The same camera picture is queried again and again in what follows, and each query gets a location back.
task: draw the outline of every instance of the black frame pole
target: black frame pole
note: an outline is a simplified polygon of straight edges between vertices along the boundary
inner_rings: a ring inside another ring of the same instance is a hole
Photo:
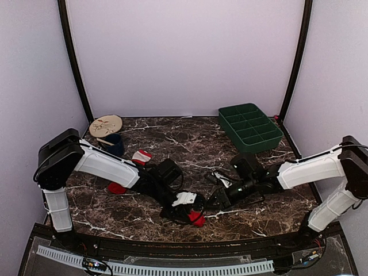
[[[303,53],[304,53],[304,48],[305,48],[306,36],[308,34],[309,22],[311,20],[312,4],[313,4],[313,0],[305,0],[303,19],[301,22],[298,46],[297,46],[297,51],[295,54],[292,73],[290,75],[289,84],[287,85],[286,94],[283,99],[280,114],[278,116],[281,121],[284,121],[286,117],[288,108],[290,106],[290,102],[292,100],[295,84],[297,82],[300,64],[303,58]]]
[[[69,62],[71,69],[73,71],[76,88],[78,89],[80,101],[82,102],[83,109],[85,110],[88,122],[91,123],[94,121],[94,117],[92,114],[91,106],[88,102],[86,90],[82,81],[81,72],[79,71],[79,66],[76,59],[73,40],[70,32],[66,0],[57,0],[57,4],[59,5],[60,21],[62,23],[65,45],[67,47]]]

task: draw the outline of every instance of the brown marble floor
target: brown marble floor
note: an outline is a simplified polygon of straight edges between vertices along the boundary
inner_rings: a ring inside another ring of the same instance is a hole
[[[204,175],[219,168],[233,175],[229,161],[236,148],[215,117],[124,118],[120,131],[123,156],[130,159],[139,149],[150,152],[151,163],[171,158],[182,168],[183,189],[209,196],[215,185]],[[97,145],[89,134],[85,137]],[[276,149],[257,154],[269,166],[294,155],[283,139]],[[131,191],[114,195],[110,182],[85,173],[73,173],[67,182],[70,211],[77,232],[117,239],[149,242],[219,242],[274,236],[298,230],[305,213],[316,206],[308,185],[268,195],[263,203],[242,202],[227,212],[206,212],[204,227],[176,225],[159,216],[160,206],[146,195]]]

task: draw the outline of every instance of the green compartment organizer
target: green compartment organizer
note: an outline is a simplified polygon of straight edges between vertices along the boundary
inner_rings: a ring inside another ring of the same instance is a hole
[[[280,143],[282,131],[253,103],[218,110],[218,122],[240,152],[267,151]]]

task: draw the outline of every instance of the round wooden board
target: round wooden board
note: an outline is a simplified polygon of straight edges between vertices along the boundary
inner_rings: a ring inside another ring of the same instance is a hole
[[[122,127],[122,119],[116,115],[107,115],[96,119],[90,125],[90,133],[93,137],[103,138],[111,133],[118,132]]]

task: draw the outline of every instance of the light purple wall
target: light purple wall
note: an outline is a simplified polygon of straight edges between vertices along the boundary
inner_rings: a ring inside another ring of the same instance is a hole
[[[0,1],[1,275],[17,275],[33,224],[45,217],[32,181],[39,148],[87,127],[57,10],[57,1]]]
[[[71,26],[95,116],[216,115],[281,108],[303,0],[72,0]]]
[[[303,155],[353,135],[368,144],[368,1],[314,1],[310,31],[286,126]],[[326,199],[338,183],[318,188]],[[357,263],[368,275],[368,205],[340,218]]]

